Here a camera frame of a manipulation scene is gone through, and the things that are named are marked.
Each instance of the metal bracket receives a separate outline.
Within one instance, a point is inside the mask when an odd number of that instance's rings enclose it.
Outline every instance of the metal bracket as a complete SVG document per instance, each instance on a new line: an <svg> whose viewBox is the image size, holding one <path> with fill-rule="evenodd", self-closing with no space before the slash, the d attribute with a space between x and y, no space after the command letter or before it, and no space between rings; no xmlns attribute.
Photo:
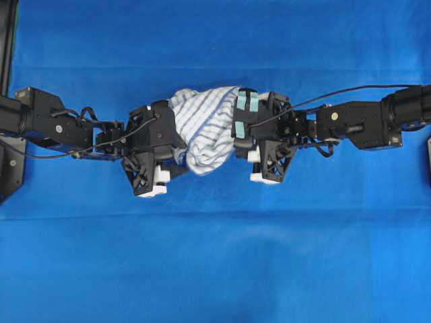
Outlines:
<svg viewBox="0 0 431 323"><path fill-rule="evenodd" d="M2 137L6 143L22 153L26 151L24 139ZM0 146L0 203L19 189L24 181L24 156Z"/></svg>
<svg viewBox="0 0 431 323"><path fill-rule="evenodd" d="M283 143L264 140L259 143L262 177L282 183L286 171L295 156L296 147L284 147Z"/></svg>
<svg viewBox="0 0 431 323"><path fill-rule="evenodd" d="M151 192L154 185L154 154L135 153L124 157L121 165L133 188L133 194L139 196Z"/></svg>

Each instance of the teal tape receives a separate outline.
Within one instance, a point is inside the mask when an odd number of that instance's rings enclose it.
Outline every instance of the teal tape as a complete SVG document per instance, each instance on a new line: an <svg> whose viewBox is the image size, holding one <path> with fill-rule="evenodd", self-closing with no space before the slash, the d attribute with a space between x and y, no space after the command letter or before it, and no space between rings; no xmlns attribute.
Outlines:
<svg viewBox="0 0 431 323"><path fill-rule="evenodd" d="M235 121L235 133L236 138L244 139L245 138L245 131L244 131L244 123L240 121Z"/></svg>
<svg viewBox="0 0 431 323"><path fill-rule="evenodd" d="M238 99L236 101L236 107L240 110L245 110L245 101L246 101L246 94L244 91L238 92Z"/></svg>
<svg viewBox="0 0 431 323"><path fill-rule="evenodd" d="M259 95L256 92L250 93L250 112L259 110Z"/></svg>

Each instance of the cloth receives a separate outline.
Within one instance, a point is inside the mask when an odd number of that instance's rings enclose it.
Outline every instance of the cloth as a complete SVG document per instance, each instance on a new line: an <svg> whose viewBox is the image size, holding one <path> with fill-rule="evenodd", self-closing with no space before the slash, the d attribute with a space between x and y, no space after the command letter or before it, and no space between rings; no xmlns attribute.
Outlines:
<svg viewBox="0 0 431 323"><path fill-rule="evenodd" d="M234 150L232 118L239 87L219 87L198 92L177 91L169 100L175 112L176 131L187 149L174 152L178 164L206 175L220 167Z"/></svg>

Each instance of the white pad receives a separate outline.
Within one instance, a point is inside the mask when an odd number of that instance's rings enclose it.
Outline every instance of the white pad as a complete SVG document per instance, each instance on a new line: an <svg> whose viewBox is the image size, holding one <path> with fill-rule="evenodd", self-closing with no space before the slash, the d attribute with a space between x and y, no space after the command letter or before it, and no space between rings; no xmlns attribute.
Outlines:
<svg viewBox="0 0 431 323"><path fill-rule="evenodd" d="M247 153L247 161L250 163L260 163L261 162L261 151L259 146L256 147L256 150L250 150ZM260 182L268 185L279 184L279 182L275 182L273 180L267 180L262 177L262 173L252 173L250 174L250 180L252 182Z"/></svg>
<svg viewBox="0 0 431 323"><path fill-rule="evenodd" d="M166 186L164 185L154 185L153 186L153 190L151 192L145 193L145 194L141 194L139 195L139 197L155 197L156 195L159 194L166 194L168 192L168 189L166 188Z"/></svg>
<svg viewBox="0 0 431 323"><path fill-rule="evenodd" d="M267 180L266 178L263 178L262 177L262 173L252 173L252 174L250 174L250 180L252 182L264 183L266 185L280 184L279 182L275 182L273 180Z"/></svg>
<svg viewBox="0 0 431 323"><path fill-rule="evenodd" d="M257 146L256 150L250 150L248 152L247 161L249 163L260 163L261 162L261 151L259 150L259 146Z"/></svg>
<svg viewBox="0 0 431 323"><path fill-rule="evenodd" d="M334 142L340 143L340 142L341 142L341 139L337 139L337 138L326 138L324 141L334 141Z"/></svg>
<svg viewBox="0 0 431 323"><path fill-rule="evenodd" d="M154 168L154 183L169 183L170 172L168 170L162 170L160 165Z"/></svg>
<svg viewBox="0 0 431 323"><path fill-rule="evenodd" d="M266 101L266 100L268 100L268 97L269 97L269 92L259 94L259 100Z"/></svg>
<svg viewBox="0 0 431 323"><path fill-rule="evenodd" d="M166 194L168 189L165 185L157 185L157 183L168 183L170 182L170 172L168 170L162 170L160 165L154 168L154 185L153 190L150 192L139 195L139 197L155 197L159 194Z"/></svg>

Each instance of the striped cloth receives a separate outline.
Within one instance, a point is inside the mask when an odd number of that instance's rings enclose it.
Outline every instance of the striped cloth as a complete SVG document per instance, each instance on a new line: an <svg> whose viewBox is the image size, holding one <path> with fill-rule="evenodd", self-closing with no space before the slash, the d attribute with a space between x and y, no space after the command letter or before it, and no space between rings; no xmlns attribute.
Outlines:
<svg viewBox="0 0 431 323"><path fill-rule="evenodd" d="M187 149L174 152L175 161L198 175L220 167L234 151L232 117L239 87L219 87L205 92L177 91L169 100L176 131Z"/></svg>

